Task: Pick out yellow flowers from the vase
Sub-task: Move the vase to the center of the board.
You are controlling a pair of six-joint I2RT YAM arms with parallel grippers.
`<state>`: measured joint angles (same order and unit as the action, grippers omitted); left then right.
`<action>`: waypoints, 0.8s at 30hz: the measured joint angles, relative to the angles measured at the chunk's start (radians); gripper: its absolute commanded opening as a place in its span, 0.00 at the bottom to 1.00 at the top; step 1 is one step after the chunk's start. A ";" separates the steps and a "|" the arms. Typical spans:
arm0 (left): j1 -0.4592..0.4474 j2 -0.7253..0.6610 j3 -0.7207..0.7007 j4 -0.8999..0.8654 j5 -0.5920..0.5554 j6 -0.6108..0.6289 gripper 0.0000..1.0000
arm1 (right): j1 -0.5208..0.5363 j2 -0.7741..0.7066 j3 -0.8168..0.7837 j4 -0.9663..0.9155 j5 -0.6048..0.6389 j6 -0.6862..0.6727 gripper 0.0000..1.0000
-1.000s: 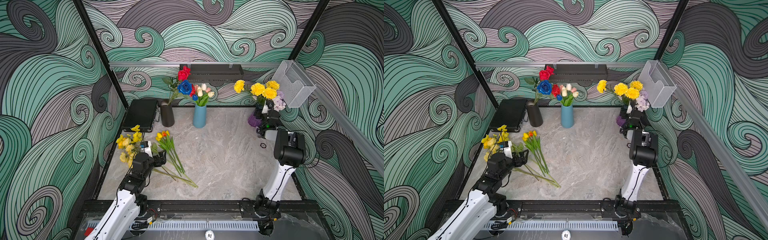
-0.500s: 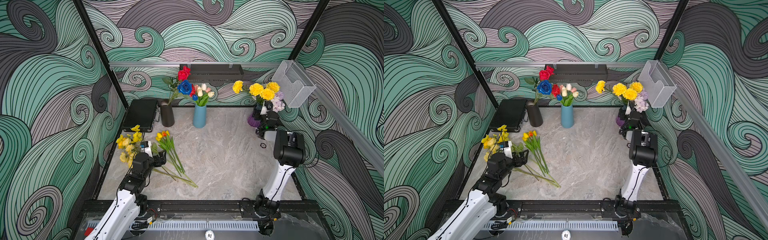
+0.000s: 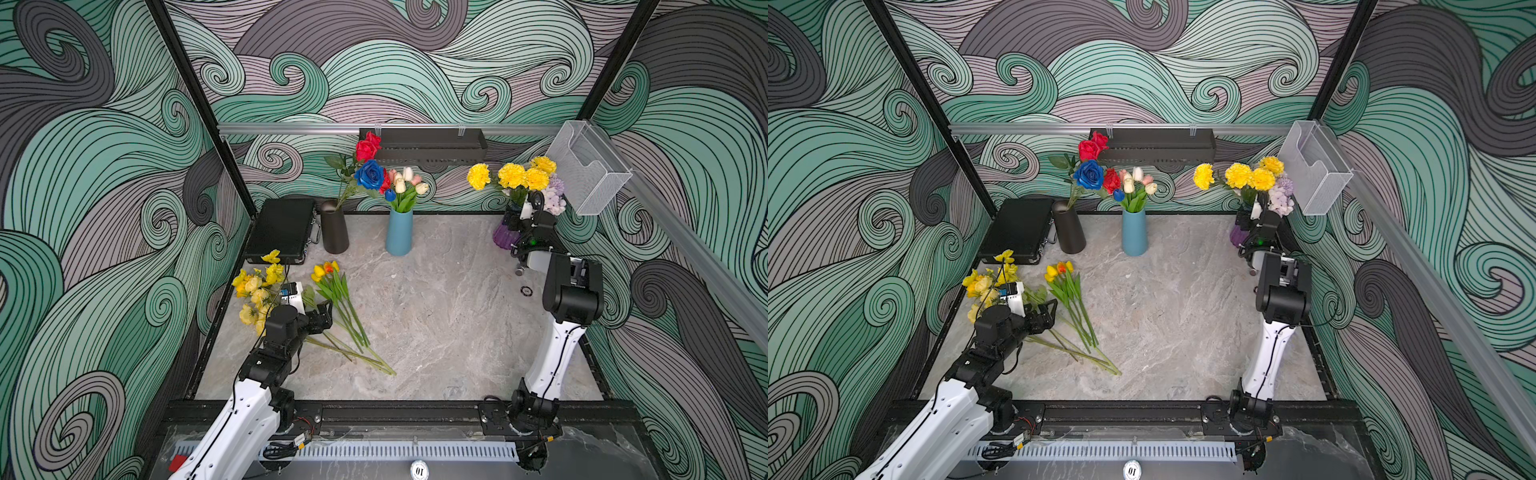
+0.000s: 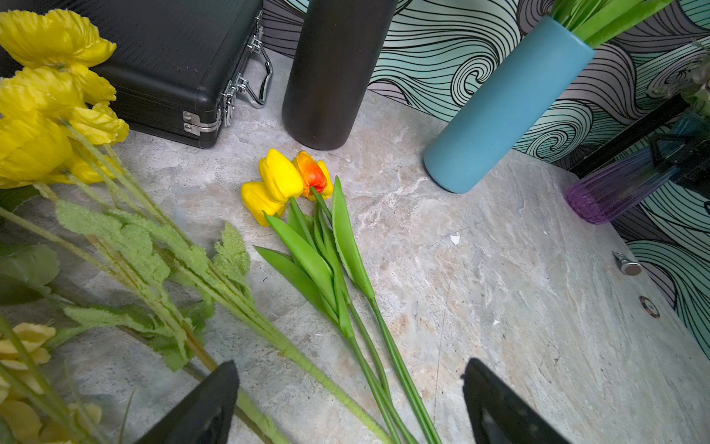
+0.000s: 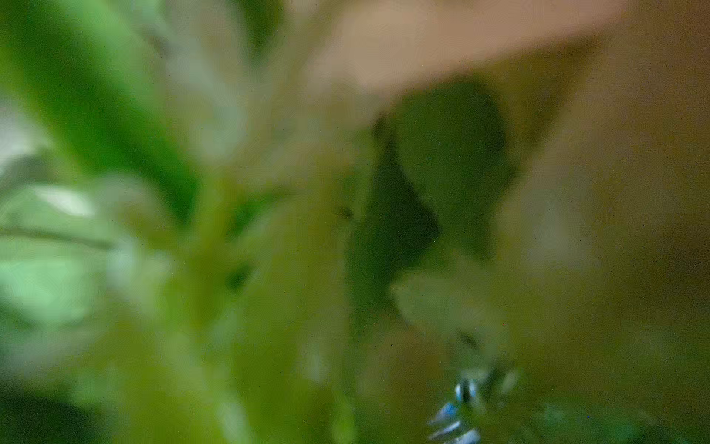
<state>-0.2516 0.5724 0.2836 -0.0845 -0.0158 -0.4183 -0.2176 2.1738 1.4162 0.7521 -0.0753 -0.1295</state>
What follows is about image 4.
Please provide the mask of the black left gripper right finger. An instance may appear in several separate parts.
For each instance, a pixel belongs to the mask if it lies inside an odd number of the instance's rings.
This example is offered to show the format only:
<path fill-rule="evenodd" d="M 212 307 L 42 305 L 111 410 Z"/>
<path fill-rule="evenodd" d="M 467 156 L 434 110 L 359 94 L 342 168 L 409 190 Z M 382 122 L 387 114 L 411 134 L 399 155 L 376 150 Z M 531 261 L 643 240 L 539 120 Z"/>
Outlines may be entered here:
<path fill-rule="evenodd" d="M 462 380 L 477 443 L 569 443 L 481 360 L 469 360 Z"/>

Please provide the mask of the pale yellow blossom spray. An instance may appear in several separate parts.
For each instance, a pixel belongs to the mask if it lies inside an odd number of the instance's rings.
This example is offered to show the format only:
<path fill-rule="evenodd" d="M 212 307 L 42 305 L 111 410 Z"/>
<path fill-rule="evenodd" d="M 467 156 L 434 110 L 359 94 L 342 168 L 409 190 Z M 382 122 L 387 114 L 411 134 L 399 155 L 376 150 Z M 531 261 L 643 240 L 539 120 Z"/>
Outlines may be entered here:
<path fill-rule="evenodd" d="M 66 403 L 42 372 L 57 330 L 47 325 L 1 325 L 1 441 L 97 443 L 102 409 Z"/>

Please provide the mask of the teal ceramic vase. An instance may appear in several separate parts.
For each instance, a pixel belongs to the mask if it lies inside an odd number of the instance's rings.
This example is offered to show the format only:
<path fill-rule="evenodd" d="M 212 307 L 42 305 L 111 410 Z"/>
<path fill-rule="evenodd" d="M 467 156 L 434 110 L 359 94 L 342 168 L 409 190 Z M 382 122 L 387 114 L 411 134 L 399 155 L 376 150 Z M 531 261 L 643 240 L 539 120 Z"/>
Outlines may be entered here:
<path fill-rule="evenodd" d="M 423 153 L 431 179 L 469 192 L 549 109 L 595 50 L 543 17 Z"/>

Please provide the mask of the purple glass vase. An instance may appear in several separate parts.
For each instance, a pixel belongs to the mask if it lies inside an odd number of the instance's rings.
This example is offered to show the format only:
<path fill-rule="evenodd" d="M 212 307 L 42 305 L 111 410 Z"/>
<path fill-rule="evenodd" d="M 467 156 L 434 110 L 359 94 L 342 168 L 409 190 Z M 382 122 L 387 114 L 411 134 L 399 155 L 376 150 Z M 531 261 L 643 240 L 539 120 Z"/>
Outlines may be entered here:
<path fill-rule="evenodd" d="M 580 218 L 600 225 L 615 220 L 669 181 L 708 198 L 708 117 L 684 113 L 670 132 L 652 135 L 645 148 L 581 179 L 565 198 Z"/>

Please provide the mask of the yellow ranunculus stem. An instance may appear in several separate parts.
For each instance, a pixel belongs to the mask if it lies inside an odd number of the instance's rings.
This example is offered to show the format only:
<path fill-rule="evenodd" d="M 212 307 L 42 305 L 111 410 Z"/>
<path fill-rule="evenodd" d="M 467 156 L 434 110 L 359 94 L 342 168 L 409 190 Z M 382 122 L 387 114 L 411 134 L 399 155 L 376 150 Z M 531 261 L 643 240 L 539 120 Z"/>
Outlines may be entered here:
<path fill-rule="evenodd" d="M 216 252 L 209 255 L 121 162 L 115 147 L 128 137 L 129 125 L 111 107 L 116 89 L 94 70 L 114 54 L 116 45 L 88 18 L 53 9 L 42 15 L 26 10 L 3 13 L 1 46 L 20 63 L 20 70 L 1 81 L 2 189 L 44 183 L 61 200 L 145 229 L 171 271 L 164 288 L 192 322 L 201 343 L 199 327 L 217 306 L 227 309 L 330 392 L 379 440 L 389 442 L 377 421 L 259 311 L 247 282 L 251 258 L 240 232 L 226 224 Z M 74 327 L 64 337 L 121 327 L 122 316 L 139 327 L 151 327 L 148 308 L 136 299 L 136 305 L 122 307 L 66 305 L 64 312 Z M 174 342 L 130 330 L 170 369 L 185 367 L 178 367 Z"/>

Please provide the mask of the orange yellow tulip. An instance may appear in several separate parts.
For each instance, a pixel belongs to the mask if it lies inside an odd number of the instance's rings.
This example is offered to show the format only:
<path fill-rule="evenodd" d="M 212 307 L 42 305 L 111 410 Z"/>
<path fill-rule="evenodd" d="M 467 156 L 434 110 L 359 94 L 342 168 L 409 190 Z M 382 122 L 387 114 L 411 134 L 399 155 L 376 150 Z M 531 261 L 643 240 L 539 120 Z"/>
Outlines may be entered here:
<path fill-rule="evenodd" d="M 334 231 L 331 226 L 331 222 L 333 221 L 331 214 L 333 199 L 324 199 L 320 195 L 320 192 L 323 188 L 325 188 L 325 177 L 321 172 L 321 169 L 318 168 L 317 162 L 318 161 L 314 160 L 305 151 L 298 153 L 293 159 L 294 167 L 300 174 L 303 181 L 303 192 L 301 195 L 316 203 L 316 209 L 314 209 L 312 217 L 314 218 L 314 223 L 317 227 L 314 235 L 312 235 L 312 239 L 316 243 L 321 242 L 325 247 L 322 257 L 325 258 L 325 261 L 329 262 L 334 272 L 335 285 L 337 287 L 336 294 L 343 298 L 345 305 L 349 310 L 349 318 L 351 319 L 352 326 L 355 328 L 355 331 L 362 336 L 365 346 L 370 353 L 372 362 L 368 363 L 362 354 L 362 348 L 360 344 L 358 344 L 358 340 L 355 338 L 349 340 L 349 345 L 351 346 L 353 353 L 356 354 L 358 362 L 362 365 L 362 371 L 366 375 L 368 383 L 371 385 L 371 392 L 373 392 L 373 397 L 375 397 L 378 408 L 386 421 L 389 433 L 397 443 L 414 443 L 416 442 L 416 439 L 408 427 L 404 425 L 403 420 L 394 406 L 388 376 L 386 375 L 386 369 L 382 363 L 380 353 L 375 348 L 375 343 L 373 342 L 373 339 L 367 327 L 364 325 L 364 322 L 355 307 L 354 301 L 349 294 L 349 287 L 346 281 L 351 279 L 349 278 L 349 275 L 347 274 L 339 257 Z M 429 416 L 425 405 L 423 404 L 422 397 L 412 380 L 412 376 L 410 375 L 404 359 L 399 352 L 399 348 L 397 347 L 396 342 L 388 326 L 386 325 L 377 303 L 376 296 L 374 303 L 370 303 L 366 297 L 365 299 L 367 303 L 369 303 L 370 308 L 375 315 L 375 320 L 377 321 L 377 325 L 385 342 L 386 350 L 388 351 L 395 374 L 399 378 L 401 387 L 410 403 L 410 407 L 412 407 L 417 421 L 419 422 L 426 442 L 439 443 L 441 438 L 436 431 L 436 427 L 434 426 L 431 416 Z"/>

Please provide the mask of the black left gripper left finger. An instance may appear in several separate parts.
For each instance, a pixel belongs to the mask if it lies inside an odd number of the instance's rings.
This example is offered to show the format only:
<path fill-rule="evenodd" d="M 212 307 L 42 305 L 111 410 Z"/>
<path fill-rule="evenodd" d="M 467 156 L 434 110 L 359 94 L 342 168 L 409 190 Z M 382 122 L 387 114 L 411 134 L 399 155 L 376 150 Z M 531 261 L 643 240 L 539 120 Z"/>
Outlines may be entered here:
<path fill-rule="evenodd" d="M 227 443 L 239 388 L 236 364 L 220 364 L 138 443 Z"/>

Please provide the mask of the black cylindrical vase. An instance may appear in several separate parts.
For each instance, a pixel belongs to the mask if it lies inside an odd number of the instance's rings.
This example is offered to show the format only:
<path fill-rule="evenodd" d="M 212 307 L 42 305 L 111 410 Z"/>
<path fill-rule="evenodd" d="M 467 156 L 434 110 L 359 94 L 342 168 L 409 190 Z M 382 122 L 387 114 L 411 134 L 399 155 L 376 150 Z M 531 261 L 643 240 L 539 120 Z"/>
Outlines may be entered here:
<path fill-rule="evenodd" d="M 309 3 L 282 107 L 284 127 L 296 141 L 318 151 L 347 142 L 397 4 Z"/>

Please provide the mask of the yellow flower bunch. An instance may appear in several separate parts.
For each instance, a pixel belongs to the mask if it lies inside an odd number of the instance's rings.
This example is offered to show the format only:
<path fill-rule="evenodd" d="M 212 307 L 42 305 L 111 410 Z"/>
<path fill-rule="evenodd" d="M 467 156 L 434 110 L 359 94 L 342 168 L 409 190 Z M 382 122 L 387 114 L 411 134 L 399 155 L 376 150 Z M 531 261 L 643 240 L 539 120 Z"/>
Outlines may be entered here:
<path fill-rule="evenodd" d="M 179 351 L 179 368 L 186 366 L 194 355 L 208 370 L 217 370 L 216 361 L 203 349 L 192 322 L 183 316 L 166 292 L 164 281 L 169 278 L 171 271 L 155 251 L 153 240 L 145 229 L 135 223 L 119 222 L 104 213 L 92 212 L 84 206 L 61 200 L 44 183 L 36 183 L 33 188 L 33 191 L 28 187 L 3 190 L 1 218 L 70 251 L 123 284 L 146 305 L 147 314 L 152 317 L 152 325 L 139 327 L 136 322 L 129 322 L 127 316 L 122 316 L 119 324 L 121 327 L 140 330 L 144 335 L 162 336 L 174 342 Z M 22 205 L 35 195 L 42 195 L 54 203 L 61 225 L 85 237 L 94 246 L 96 253 L 93 255 L 14 213 L 15 207 L 9 204 L 11 201 Z"/>

